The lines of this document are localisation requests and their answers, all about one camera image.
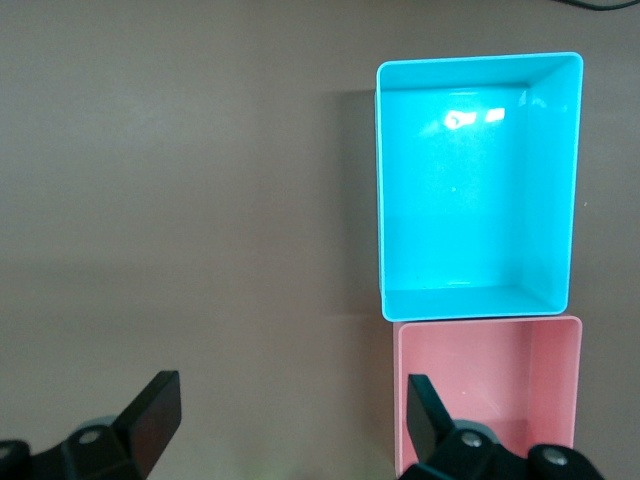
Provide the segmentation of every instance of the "storage container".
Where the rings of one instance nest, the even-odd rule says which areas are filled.
[[[380,66],[387,320],[565,310],[582,68],[575,53]]]
[[[569,316],[396,323],[397,473],[417,458],[406,427],[411,373],[429,376],[454,420],[488,426],[517,455],[537,443],[572,447],[581,335]]]

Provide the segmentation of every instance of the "blue plastic bin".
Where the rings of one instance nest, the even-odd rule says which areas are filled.
[[[582,70],[576,53],[380,66],[387,320],[566,309]]]

